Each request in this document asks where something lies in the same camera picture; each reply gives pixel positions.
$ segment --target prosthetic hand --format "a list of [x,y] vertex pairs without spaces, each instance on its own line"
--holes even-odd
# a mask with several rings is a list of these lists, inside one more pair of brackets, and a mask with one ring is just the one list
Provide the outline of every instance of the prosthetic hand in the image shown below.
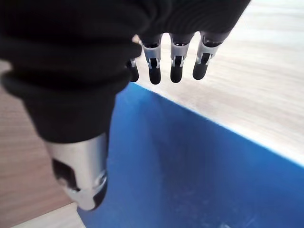
[[[79,207],[105,197],[115,95],[139,75],[161,81],[162,33],[171,36],[171,80],[181,80],[189,42],[200,31],[193,77],[202,79],[249,0],[0,0],[4,88],[22,99],[52,158],[59,184]],[[140,45],[132,42],[137,34]]]

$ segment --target blue surface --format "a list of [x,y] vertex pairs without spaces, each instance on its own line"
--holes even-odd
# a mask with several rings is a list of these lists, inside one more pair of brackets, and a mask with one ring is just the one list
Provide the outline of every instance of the blue surface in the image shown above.
[[304,170],[138,85],[117,98],[87,228],[303,228]]

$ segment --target black fingertip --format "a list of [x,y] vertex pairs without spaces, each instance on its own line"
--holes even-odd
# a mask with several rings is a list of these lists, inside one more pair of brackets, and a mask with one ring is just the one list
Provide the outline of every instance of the black fingertip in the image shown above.
[[131,71],[131,82],[136,82],[139,78],[137,66],[132,67],[131,61],[128,61],[126,64],[127,68]]
[[131,67],[131,68],[129,68],[129,69],[130,69],[131,74],[132,74],[131,82],[137,82],[137,80],[138,80],[138,78],[139,78],[137,66]]
[[205,65],[203,63],[201,63],[201,64],[195,63],[194,69],[193,69],[194,79],[201,80],[206,74],[207,66],[208,65]]
[[161,82],[161,69],[152,68],[149,69],[150,81],[152,84],[157,85]]
[[181,81],[181,77],[182,77],[182,67],[171,66],[171,74],[170,74],[171,81],[174,83],[178,83]]

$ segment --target brown wooden floor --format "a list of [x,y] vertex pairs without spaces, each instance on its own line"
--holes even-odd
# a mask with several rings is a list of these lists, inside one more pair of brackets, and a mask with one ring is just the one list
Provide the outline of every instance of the brown wooden floor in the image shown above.
[[[0,63],[1,70],[7,67]],[[52,176],[48,155],[21,102],[0,87],[0,227],[70,202]]]
[[[198,41],[196,35],[183,79],[173,84],[170,39],[165,34],[161,83],[149,82],[142,56],[136,60],[138,84],[304,165],[304,2],[253,0],[201,81],[192,78]],[[3,91],[0,128],[1,227],[68,203],[50,175],[44,148],[20,103]],[[28,180],[37,182],[33,185]],[[75,215],[73,204],[64,213],[69,218]],[[48,224],[53,221],[53,227],[66,227],[63,216],[51,218]],[[37,221],[26,225],[35,227]],[[46,227],[45,222],[41,217],[41,227]]]

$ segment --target black glove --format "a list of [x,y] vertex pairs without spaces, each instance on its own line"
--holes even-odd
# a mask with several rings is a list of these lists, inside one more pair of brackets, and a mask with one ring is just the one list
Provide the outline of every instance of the black glove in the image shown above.
[[163,32],[227,34],[249,0],[1,0],[2,83],[20,97],[39,135],[73,143],[109,131],[132,42]]
[[65,191],[82,208],[96,208],[105,196],[104,155],[115,96],[130,81],[129,69],[133,81],[138,78],[134,59],[142,48],[132,42],[133,36],[140,36],[150,80],[157,84],[161,35],[170,33],[171,79],[176,83],[186,45],[200,31],[193,76],[201,79],[215,47],[248,3],[0,0],[0,59],[12,66],[3,74],[2,84],[23,100],[38,134],[47,141],[56,178],[65,181]]

